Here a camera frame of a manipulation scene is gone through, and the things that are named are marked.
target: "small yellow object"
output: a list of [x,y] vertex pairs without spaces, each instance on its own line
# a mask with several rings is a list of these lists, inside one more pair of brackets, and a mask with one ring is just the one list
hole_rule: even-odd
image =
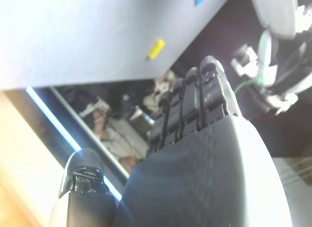
[[158,39],[155,42],[153,48],[150,50],[148,57],[151,60],[155,59],[159,55],[159,53],[161,52],[162,48],[164,48],[165,44],[166,44],[166,42],[164,40]]

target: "wooden floor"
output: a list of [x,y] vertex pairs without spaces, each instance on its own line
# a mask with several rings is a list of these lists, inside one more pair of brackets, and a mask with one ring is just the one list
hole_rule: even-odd
[[0,184],[0,226],[32,227],[31,223]]

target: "light strip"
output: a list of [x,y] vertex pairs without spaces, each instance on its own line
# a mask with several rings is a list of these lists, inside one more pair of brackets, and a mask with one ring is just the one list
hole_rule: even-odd
[[[80,151],[81,147],[69,134],[69,132],[64,128],[64,126],[59,122],[59,120],[55,117],[55,115],[51,112],[51,110],[47,107],[47,105],[42,101],[39,95],[35,92],[32,87],[27,87],[26,92],[29,96],[34,100],[37,106],[43,111],[45,116],[50,120],[50,122],[54,125],[54,127],[60,132],[60,134],[65,138],[65,140],[72,146],[74,151]],[[118,192],[118,190],[114,187],[114,185],[107,179],[107,177],[103,177],[105,184],[108,186],[110,192],[114,195],[114,197],[120,201],[122,195]]]

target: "back of robotic hand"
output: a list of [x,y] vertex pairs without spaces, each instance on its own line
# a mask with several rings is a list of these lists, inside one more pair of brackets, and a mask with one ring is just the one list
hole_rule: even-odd
[[[74,216],[88,217],[94,207],[93,195],[74,187],[65,189],[71,190],[66,226],[97,226],[71,225]],[[71,211],[71,193],[89,206]],[[270,154],[241,116],[223,67],[210,56],[162,96],[147,158],[132,171],[116,213],[104,193],[103,207],[93,208],[105,217],[101,226],[292,226]]]

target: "green cable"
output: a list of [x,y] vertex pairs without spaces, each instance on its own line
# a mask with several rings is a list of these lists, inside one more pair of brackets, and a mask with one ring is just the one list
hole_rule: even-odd
[[238,87],[235,88],[234,90],[234,93],[237,94],[239,90],[241,90],[241,88],[247,86],[247,85],[251,85],[251,84],[254,84],[256,83],[257,81],[254,80],[254,79],[251,79],[251,80],[247,80],[245,82],[242,82],[241,84],[238,85]]

